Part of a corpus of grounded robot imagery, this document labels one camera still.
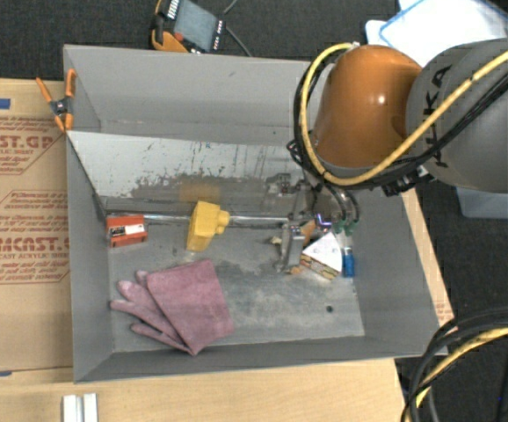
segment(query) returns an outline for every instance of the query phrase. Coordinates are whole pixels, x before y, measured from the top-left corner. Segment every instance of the yellow object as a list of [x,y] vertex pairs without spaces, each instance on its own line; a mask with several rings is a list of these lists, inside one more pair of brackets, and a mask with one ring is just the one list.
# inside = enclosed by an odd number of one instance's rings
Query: yellow object
[[222,211],[219,205],[198,201],[187,233],[187,250],[204,251],[215,233],[222,235],[229,220],[230,214]]

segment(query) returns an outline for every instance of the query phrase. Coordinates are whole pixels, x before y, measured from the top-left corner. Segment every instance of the table surface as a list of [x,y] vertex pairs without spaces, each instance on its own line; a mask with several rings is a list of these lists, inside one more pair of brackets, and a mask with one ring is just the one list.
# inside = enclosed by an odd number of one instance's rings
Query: table surface
[[[62,83],[49,84],[53,95]],[[25,80],[0,79],[25,91]],[[453,316],[414,191],[403,196],[440,323]],[[393,360],[351,361],[203,375],[74,384],[71,368],[0,377],[0,421],[61,419],[68,394],[98,394],[102,422],[351,420],[396,422],[403,409]]]

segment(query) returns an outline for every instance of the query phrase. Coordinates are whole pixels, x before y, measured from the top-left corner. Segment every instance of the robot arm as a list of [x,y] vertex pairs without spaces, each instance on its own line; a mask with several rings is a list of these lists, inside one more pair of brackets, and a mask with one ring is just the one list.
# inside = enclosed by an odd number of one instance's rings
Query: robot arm
[[[306,106],[323,59],[346,49],[309,133]],[[295,110],[292,156],[339,188],[392,195],[437,178],[508,193],[508,39],[451,48],[424,69],[389,47],[334,46],[301,80]]]

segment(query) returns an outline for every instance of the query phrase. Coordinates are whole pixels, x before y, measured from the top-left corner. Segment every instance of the gray bin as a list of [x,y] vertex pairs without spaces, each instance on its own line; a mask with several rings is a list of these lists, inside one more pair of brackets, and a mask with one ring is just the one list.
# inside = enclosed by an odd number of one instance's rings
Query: gray bin
[[[76,382],[424,351],[438,320],[400,197],[357,194],[353,280],[276,272],[278,224],[229,226],[205,251],[185,250],[189,189],[216,189],[208,194],[232,215],[291,210],[268,183],[302,177],[285,145],[307,63],[66,46],[64,65],[78,74],[67,148]],[[110,249],[104,211],[172,219],[150,224],[145,244]],[[197,357],[132,333],[133,318],[109,310],[118,280],[202,258],[214,261],[236,331]]]

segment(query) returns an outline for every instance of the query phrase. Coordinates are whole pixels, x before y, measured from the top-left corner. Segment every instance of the metal bracket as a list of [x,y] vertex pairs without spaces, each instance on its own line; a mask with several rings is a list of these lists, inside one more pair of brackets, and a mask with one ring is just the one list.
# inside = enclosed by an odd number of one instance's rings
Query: metal bracket
[[98,396],[96,394],[63,396],[61,420],[62,422],[98,422]]

